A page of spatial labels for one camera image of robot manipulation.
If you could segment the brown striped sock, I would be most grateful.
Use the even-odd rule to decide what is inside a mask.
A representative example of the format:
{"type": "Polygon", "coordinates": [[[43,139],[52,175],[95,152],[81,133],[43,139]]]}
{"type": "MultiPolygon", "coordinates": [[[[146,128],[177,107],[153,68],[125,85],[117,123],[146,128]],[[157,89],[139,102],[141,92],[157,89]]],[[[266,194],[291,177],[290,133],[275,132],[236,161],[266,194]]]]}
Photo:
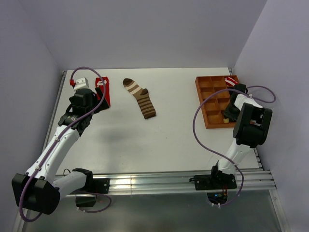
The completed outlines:
{"type": "Polygon", "coordinates": [[[144,119],[156,116],[156,110],[150,100],[148,89],[140,87],[130,78],[123,80],[123,86],[136,99],[144,119]]]}

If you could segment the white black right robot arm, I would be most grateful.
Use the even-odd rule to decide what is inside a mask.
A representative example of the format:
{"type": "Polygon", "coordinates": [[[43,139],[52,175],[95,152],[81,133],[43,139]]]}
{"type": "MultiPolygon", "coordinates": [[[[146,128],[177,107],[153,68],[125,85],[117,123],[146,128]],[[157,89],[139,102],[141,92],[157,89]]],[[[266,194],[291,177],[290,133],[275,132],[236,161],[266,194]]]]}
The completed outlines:
{"type": "Polygon", "coordinates": [[[236,172],[235,166],[242,162],[247,153],[266,141],[273,114],[271,109],[262,107],[253,97],[246,96],[246,85],[237,84],[233,89],[242,94],[233,92],[226,109],[228,116],[236,119],[236,124],[233,142],[225,154],[227,159],[221,158],[211,169],[209,183],[216,189],[231,181],[236,172]]]}

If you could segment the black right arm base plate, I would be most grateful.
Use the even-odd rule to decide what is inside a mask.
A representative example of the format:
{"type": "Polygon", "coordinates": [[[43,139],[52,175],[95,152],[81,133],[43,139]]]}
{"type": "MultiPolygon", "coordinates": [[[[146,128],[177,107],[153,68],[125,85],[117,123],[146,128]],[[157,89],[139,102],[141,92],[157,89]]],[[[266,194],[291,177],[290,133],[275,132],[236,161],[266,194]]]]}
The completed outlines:
{"type": "Polygon", "coordinates": [[[236,189],[237,183],[235,176],[232,174],[203,174],[194,175],[189,179],[194,182],[196,190],[223,190],[236,189]]]}

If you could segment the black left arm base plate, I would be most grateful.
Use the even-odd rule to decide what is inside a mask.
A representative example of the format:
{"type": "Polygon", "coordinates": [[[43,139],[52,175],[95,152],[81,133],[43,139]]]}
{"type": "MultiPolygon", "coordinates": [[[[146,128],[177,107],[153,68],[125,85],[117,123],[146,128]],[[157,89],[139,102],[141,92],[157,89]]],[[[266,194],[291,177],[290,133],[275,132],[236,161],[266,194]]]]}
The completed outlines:
{"type": "Polygon", "coordinates": [[[99,193],[107,194],[109,192],[110,179],[109,178],[95,178],[87,181],[85,186],[75,190],[72,194],[86,194],[88,193],[99,193]]]}

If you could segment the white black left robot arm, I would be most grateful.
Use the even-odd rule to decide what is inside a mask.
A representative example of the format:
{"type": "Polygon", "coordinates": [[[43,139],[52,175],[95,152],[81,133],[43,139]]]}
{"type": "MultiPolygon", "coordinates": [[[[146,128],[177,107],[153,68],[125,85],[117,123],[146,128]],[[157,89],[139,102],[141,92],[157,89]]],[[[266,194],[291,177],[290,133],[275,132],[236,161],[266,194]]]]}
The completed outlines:
{"type": "Polygon", "coordinates": [[[24,209],[49,215],[55,211],[60,200],[74,192],[101,195],[109,191],[109,179],[93,178],[90,170],[75,168],[68,175],[55,179],[56,172],[74,143],[90,125],[92,116],[109,108],[98,87],[75,91],[70,104],[60,118],[55,134],[36,162],[24,173],[16,174],[12,187],[19,213],[24,209]]]}

